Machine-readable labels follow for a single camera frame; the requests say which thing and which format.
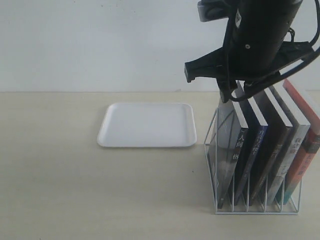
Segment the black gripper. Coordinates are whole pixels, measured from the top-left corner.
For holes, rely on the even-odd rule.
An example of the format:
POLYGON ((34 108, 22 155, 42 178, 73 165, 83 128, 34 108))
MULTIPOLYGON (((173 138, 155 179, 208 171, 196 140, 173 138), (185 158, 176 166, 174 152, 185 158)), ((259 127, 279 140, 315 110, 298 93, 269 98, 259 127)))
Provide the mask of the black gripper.
POLYGON ((239 100, 252 97, 267 87, 304 69, 315 60, 315 39, 295 41, 288 25, 234 28, 228 44, 198 59, 184 63, 186 81, 218 79, 222 103, 227 103, 244 81, 246 90, 239 100))

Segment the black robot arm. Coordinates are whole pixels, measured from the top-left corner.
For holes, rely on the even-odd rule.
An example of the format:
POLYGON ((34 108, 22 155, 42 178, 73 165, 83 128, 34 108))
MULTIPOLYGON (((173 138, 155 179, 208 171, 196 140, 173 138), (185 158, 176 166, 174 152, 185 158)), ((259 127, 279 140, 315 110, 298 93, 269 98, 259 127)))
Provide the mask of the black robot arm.
POLYGON ((241 102, 294 75, 319 57, 310 41, 295 41, 300 0, 201 0, 202 22, 227 19, 220 48, 184 64, 187 82, 215 79, 221 100, 241 102))

